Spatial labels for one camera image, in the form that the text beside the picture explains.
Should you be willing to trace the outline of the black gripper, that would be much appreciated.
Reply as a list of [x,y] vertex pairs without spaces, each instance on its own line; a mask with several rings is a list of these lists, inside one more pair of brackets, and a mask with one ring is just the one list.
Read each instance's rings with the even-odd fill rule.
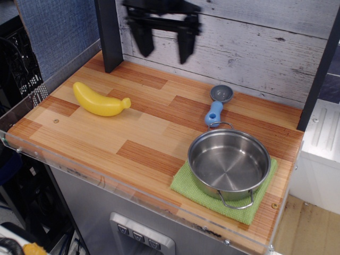
[[154,48],[152,29],[177,32],[180,63],[194,52],[201,7],[188,1],[123,1],[135,42],[144,57]]

